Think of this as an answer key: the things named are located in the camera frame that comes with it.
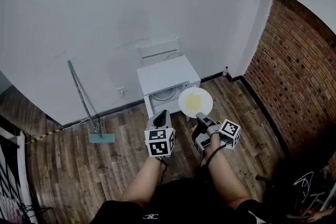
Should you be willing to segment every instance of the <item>small bottle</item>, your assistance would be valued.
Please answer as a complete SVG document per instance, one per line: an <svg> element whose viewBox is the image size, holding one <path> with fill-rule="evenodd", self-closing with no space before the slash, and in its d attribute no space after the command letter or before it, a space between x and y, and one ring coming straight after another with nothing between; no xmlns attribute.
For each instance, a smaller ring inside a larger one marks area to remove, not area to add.
<svg viewBox="0 0 336 224"><path fill-rule="evenodd" d="M227 75L227 69L228 69L228 67L225 67L225 69L223 70L222 78L226 78L226 75Z"/></svg>

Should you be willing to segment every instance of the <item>yellow and black tape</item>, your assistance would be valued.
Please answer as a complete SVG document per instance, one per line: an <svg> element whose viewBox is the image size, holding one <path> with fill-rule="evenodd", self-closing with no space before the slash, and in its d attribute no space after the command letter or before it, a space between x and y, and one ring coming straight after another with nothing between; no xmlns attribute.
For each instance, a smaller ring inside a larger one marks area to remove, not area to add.
<svg viewBox="0 0 336 224"><path fill-rule="evenodd" d="M50 132L45 133L45 134L43 134L43 135L41 135L41 136L39 136L39 137L36 137L36 138L34 138L34 139L30 140L30 141L33 143L33 142L35 142L35 141L40 140L40 139L43 138L43 137L46 137L46 136L49 135L49 134L57 133L57 132L60 132L60 131L62 131L62 130L63 130L63 128L60 128L60 129L56 129L56 130L50 131Z"/></svg>

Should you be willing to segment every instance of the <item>black baseboard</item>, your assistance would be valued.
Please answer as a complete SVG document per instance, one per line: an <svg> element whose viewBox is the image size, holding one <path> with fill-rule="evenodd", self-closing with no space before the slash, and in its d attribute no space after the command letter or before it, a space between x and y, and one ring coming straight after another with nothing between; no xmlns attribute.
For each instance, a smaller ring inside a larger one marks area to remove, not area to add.
<svg viewBox="0 0 336 224"><path fill-rule="evenodd" d="M236 77L231 77L230 73L226 75L226 78L229 82L235 82L237 80L240 80L243 76L236 76Z"/></svg>
<svg viewBox="0 0 336 224"><path fill-rule="evenodd" d="M132 102L132 103L128 103L128 104L125 104L125 105L122 105L122 106L119 106L117 108L114 108L114 109L109 109L109 110L105 110L105 111L102 111L102 112L99 112L98 114L96 114L95 116L92 117L93 120L95 119L98 119L98 118L101 118L101 117L104 117L104 116L107 116L107 115L110 115L110 114L113 114L113 113L117 113L117 112L120 112L124 109L129 109L129 108L132 108L134 106L137 106L139 104L144 104L145 103L145 100L141 99L141 100L137 100L135 102ZM68 128L72 125L75 125L75 124L78 124L80 123L82 120L84 119L81 119L81 120L77 120L77 121L73 121L73 122L70 122L70 123L67 123L67 124L64 124L62 127L63 128Z"/></svg>
<svg viewBox="0 0 336 224"><path fill-rule="evenodd" d="M289 151L289 148L287 146L287 144L285 143L284 138L282 137L282 135L280 134L279 129L277 128L274 120L272 119L271 115L269 114L269 112L267 111L266 107L264 106L263 102L261 101L261 99L259 98L259 96L256 94L256 92L253 90L253 88L251 87L251 85L247 82L247 80L243 77L240 76L240 81L242 82L242 84L245 86L245 88L247 89L247 91L251 94L252 98L254 99L254 101L257 103L257 105L259 106L261 112L264 114L266 120L268 121L270 127L272 128L276 138L279 141L279 144L282 148L282 151L285 154L285 157L287 159L292 159L292 154Z"/></svg>
<svg viewBox="0 0 336 224"><path fill-rule="evenodd" d="M215 78L218 78L218 77L220 77L221 75L222 75L222 72L219 72L219 73L216 73L216 74L214 74L214 75L205 77L205 78L201 79L201 83L203 83L203 82L207 82L207 81L212 80L212 79L215 79Z"/></svg>
<svg viewBox="0 0 336 224"><path fill-rule="evenodd" d="M208 77L205 77L203 79L201 79L201 83L204 83L204 82L207 82L209 80L212 80L212 79L215 79L215 78L218 78L222 75L222 72L220 73L216 73L214 75L211 75L211 76L208 76ZM278 139L279 143L280 143L280 146L286 156L286 158L292 158L292 155L285 143L285 141L283 140L280 132L279 132L279 129L277 128L274 120L272 119L271 115L268 113L267 109L265 108L263 102L261 101L261 99L258 97L258 95L256 94L256 92L253 90L253 88L251 87L251 85L246 81L246 79L244 78L244 76L237 76L237 77L232 77L229 73L226 75L226 78L229 82L235 82L237 80L240 80L242 82L242 84L245 86L245 88L247 89L247 91L251 94L252 98L255 100L255 102L257 103L257 105L259 106L261 112L264 114L266 120L268 121L270 127L272 128L276 138ZM138 100L138 101L135 101L135 102L132 102L132 103L128 103L128 104L125 104L125 105L122 105L122 106L119 106L117 108L114 108L114 109L110 109L110 110L106 110L106 111L103 111L103 112L100 112L98 113L97 115L95 115L93 117L93 119L97 119L97 118L101 118L103 116L107 116L107 115L110 115L110 114L113 114L113 113L117 113L117 112L120 112L122 110L125 110L125 109L129 109L129 108L132 108L133 106L136 106L136 105L140 105L140 104L144 104L144 100L141 99L141 100ZM67 123L65 125L63 125L63 128L67 128L67 127L70 127L74 124L78 124L80 123L82 120L78 120L78 121L74 121L74 122L70 122L70 123Z"/></svg>
<svg viewBox="0 0 336 224"><path fill-rule="evenodd" d="M209 81L209 80L212 80L212 79L215 79L215 78L218 78L222 75L222 72L220 73L216 73L214 75L211 75L211 76L208 76L208 77L205 77L203 79L201 79L201 83L204 83L206 81ZM135 102L132 102L132 103L128 103L128 104L125 104L125 105L122 105L122 106L119 106L117 108L114 108L114 109L109 109L109 110L105 110L103 112L100 112L98 113L97 115L95 115L93 117L93 119L97 119L97 118L101 118L101 117L104 117L104 116L107 116L107 115L110 115L112 113L117 113L117 112L120 112L122 110L125 110L125 109L129 109L129 108L132 108L133 106L136 106L136 105L139 105L139 104L144 104L145 101L143 99L141 100L137 100ZM51 117L48 116L48 119L52 120L53 122L57 123L57 121L55 121L54 119L52 119ZM78 124L80 123L82 120L84 119L81 119L81 120L77 120L77 121L74 121L74 122L70 122L70 123L67 123L67 124L64 124L62 127L63 128L68 128L72 125L75 125L75 124Z"/></svg>

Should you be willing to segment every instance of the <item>wall outlet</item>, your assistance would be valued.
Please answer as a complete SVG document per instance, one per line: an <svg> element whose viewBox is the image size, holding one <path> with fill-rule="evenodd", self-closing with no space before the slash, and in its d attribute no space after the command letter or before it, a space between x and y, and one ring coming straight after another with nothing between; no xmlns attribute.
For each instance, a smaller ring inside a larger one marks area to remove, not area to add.
<svg viewBox="0 0 336 224"><path fill-rule="evenodd" d="M121 96L124 96L124 95L125 95L125 92L126 92L126 89L125 89L124 86L122 86L122 87L117 88L117 91L119 92L119 94L120 94Z"/></svg>

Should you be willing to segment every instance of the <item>mop handle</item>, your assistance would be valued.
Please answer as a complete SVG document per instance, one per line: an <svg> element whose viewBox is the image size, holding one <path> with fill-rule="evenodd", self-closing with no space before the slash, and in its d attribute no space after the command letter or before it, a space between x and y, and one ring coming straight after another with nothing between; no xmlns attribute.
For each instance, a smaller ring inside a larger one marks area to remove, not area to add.
<svg viewBox="0 0 336 224"><path fill-rule="evenodd" d="M74 69L74 67L73 67L73 65L72 65L72 63L71 63L70 60L68 60L68 66L69 66L69 69L70 69L72 78L74 79L74 83L75 83L75 85L76 85L76 88L77 88L77 92L78 92L79 98L80 98L80 100L82 101L82 104L83 104L84 109L85 109L85 111L86 111L86 113L87 113L87 115L88 115L88 118L90 119L90 122L91 122L91 124L92 124L92 126L93 126L93 129L95 130L95 129L96 129L96 128L95 128L95 125L94 125L94 123L93 123L93 120L92 120L92 117L91 117L90 112L89 112L89 110L88 110L88 107L87 107L86 104L85 104L85 101L84 101L84 97L83 97L83 95L82 95L82 92L80 91L80 88L79 88L79 86L78 86L78 83L77 83L77 80L76 80L76 76L75 76L75 69Z"/></svg>

